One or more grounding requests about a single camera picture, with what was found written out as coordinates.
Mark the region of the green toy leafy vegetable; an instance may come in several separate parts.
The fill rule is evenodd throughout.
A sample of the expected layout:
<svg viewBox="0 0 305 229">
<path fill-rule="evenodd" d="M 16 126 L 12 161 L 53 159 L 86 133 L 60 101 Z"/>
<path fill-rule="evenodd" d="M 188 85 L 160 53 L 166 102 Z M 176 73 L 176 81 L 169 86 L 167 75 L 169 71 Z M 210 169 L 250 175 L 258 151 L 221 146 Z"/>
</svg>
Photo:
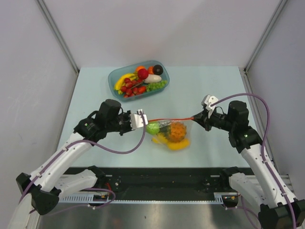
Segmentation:
<svg viewBox="0 0 305 229">
<path fill-rule="evenodd" d="M 183 122 L 166 121 L 160 122 L 159 125 L 160 132 L 157 136 L 166 139 L 167 142 L 180 142 L 186 137 L 187 127 Z"/>
</svg>

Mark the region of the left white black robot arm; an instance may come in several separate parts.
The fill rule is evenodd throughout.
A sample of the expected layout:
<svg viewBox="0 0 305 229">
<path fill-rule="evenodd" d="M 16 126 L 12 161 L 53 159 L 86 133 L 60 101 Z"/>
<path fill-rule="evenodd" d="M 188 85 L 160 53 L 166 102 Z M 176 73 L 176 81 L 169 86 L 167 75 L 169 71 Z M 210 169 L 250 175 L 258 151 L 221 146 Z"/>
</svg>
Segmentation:
<svg viewBox="0 0 305 229">
<path fill-rule="evenodd" d="M 31 205 L 41 215 L 53 210 L 63 193 L 63 188 L 55 186 L 63 173 L 108 133 L 123 135 L 132 131 L 131 114 L 130 110 L 123 111 L 121 103 L 116 100 L 102 102 L 99 110 L 78 122 L 65 144 L 43 165 L 29 175 L 21 173 L 17 176 L 21 199 L 31 195 Z"/>
</svg>

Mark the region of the clear zip top bag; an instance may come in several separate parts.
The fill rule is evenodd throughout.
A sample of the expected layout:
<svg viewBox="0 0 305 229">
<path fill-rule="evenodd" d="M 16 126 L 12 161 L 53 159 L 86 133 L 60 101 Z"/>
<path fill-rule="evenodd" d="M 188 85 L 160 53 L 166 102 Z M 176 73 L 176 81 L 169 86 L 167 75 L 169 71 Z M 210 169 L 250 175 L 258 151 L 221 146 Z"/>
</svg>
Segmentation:
<svg viewBox="0 0 305 229">
<path fill-rule="evenodd" d="M 194 118 L 153 119 L 148 121 L 146 132 L 152 136 L 152 142 L 163 145 L 169 150 L 178 151 L 191 144 L 190 132 Z"/>
</svg>

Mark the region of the orange yellow toy mango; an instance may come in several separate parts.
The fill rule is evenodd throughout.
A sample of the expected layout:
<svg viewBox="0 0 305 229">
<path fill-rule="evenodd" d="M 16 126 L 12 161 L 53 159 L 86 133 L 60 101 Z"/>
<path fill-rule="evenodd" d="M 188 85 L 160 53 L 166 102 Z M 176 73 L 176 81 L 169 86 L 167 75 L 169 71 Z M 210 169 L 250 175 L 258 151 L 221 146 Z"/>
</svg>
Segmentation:
<svg viewBox="0 0 305 229">
<path fill-rule="evenodd" d="M 190 145 L 189 139 L 183 139 L 180 142 L 168 142 L 167 143 L 167 147 L 170 150 L 174 150 L 174 151 L 183 150 L 183 149 L 187 148 L 189 145 Z"/>
</svg>

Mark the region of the green toy apple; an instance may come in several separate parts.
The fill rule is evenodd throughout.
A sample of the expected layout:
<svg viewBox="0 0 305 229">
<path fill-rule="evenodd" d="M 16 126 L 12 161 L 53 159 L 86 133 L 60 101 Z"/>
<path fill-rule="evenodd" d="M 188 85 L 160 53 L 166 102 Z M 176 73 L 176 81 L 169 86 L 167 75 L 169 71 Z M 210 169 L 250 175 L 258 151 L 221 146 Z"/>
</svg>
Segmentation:
<svg viewBox="0 0 305 229">
<path fill-rule="evenodd" d="M 149 122 L 148 125 L 146 126 L 146 132 L 151 135 L 156 135 L 157 133 L 159 133 L 160 132 L 159 122 L 157 121 Z"/>
</svg>

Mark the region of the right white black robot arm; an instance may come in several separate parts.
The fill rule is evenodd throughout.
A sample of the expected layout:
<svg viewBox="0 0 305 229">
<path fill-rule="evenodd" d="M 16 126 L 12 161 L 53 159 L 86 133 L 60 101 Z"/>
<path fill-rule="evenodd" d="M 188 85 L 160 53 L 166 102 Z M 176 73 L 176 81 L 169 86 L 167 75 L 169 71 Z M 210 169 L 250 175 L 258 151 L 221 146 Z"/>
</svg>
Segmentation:
<svg viewBox="0 0 305 229">
<path fill-rule="evenodd" d="M 220 187 L 238 191 L 252 206 L 259 209 L 258 220 L 264 229 L 295 229 L 305 219 L 305 201 L 298 200 L 287 187 L 265 151 L 258 132 L 249 125 L 246 103 L 232 101 L 225 114 L 216 111 L 214 96 L 202 101 L 203 110 L 193 120 L 206 131 L 213 127 L 228 132 L 231 146 L 248 163 L 258 185 L 253 184 L 237 167 L 223 171 Z"/>
</svg>

